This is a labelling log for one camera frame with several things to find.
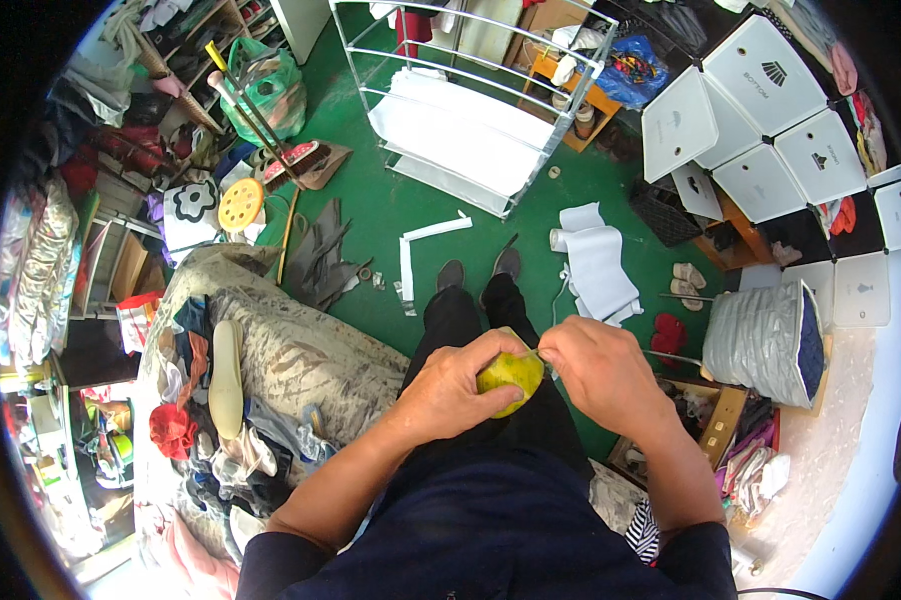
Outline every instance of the black pants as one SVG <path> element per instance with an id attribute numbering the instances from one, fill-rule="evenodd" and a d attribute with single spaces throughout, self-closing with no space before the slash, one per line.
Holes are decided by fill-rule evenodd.
<path id="1" fill-rule="evenodd" d="M 537 348 L 541 338 L 530 324 L 524 297 L 510 275 L 500 273 L 492 277 L 483 296 L 491 328 L 508 326 L 531 349 Z M 481 317 L 470 294 L 452 287 L 434 295 L 423 311 L 423 337 L 410 360 L 400 391 L 403 392 L 417 377 L 431 353 L 444 346 L 461 348 L 476 340 L 481 333 Z M 419 446 L 405 464 L 410 465 L 450 449 L 488 443 L 545 450 L 566 463 L 585 481 L 590 481 L 594 476 L 567 403 L 547 375 L 534 395 L 515 413 L 505 418 L 488 418 L 455 438 L 435 439 Z"/>

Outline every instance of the red slipper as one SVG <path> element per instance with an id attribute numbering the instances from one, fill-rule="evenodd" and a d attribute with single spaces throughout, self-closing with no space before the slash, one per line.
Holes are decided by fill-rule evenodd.
<path id="1" fill-rule="evenodd" d="M 674 340 L 667 335 L 655 333 L 650 338 L 650 350 L 655 353 L 677 354 L 677 351 L 680 350 L 680 348 L 678 348 L 674 343 Z M 660 363 L 664 366 L 670 367 L 671 369 L 677 369 L 677 361 L 673 358 L 658 356 L 657 359 L 660 360 Z"/>
<path id="2" fill-rule="evenodd" d="M 660 313 L 654 317 L 654 330 L 677 342 L 677 348 L 688 342 L 688 331 L 680 318 L 671 313 Z"/>

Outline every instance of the tape roll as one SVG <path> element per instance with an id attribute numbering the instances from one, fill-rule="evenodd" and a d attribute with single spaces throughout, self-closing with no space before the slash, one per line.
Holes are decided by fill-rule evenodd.
<path id="1" fill-rule="evenodd" d="M 550 230 L 550 249 L 555 253 L 565 253 L 568 251 L 567 236 L 571 232 L 565 229 Z"/>

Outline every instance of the navy shirt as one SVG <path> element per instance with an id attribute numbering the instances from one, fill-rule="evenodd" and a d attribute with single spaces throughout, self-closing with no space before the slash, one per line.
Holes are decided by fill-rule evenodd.
<path id="1" fill-rule="evenodd" d="M 294 534 L 255 536 L 237 589 L 238 600 L 648 597 L 737 597 L 723 525 L 685 529 L 645 566 L 563 462 L 473 446 L 402 467 L 335 557 Z"/>

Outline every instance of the hand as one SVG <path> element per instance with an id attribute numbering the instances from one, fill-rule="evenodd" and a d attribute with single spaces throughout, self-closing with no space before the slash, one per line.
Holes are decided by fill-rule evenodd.
<path id="1" fill-rule="evenodd" d="M 436 349 L 384 415 L 411 447 L 453 438 L 524 397 L 516 385 L 478 393 L 476 377 L 500 353 L 525 354 L 519 339 L 492 329 L 464 347 Z"/>
<path id="2" fill-rule="evenodd" d="M 538 351 L 564 380 L 573 405 L 599 426 L 639 447 L 673 426 L 673 402 L 657 386 L 631 332 L 571 316 L 543 333 Z"/>

